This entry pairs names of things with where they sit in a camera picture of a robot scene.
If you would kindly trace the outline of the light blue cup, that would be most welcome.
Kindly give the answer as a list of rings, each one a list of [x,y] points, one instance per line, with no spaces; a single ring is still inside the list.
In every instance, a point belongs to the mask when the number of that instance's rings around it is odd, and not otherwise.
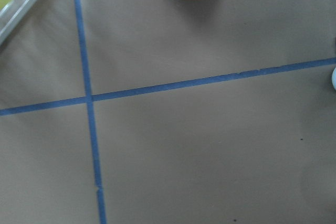
[[[336,90],[336,68],[332,72],[331,82],[332,82],[333,88]]]

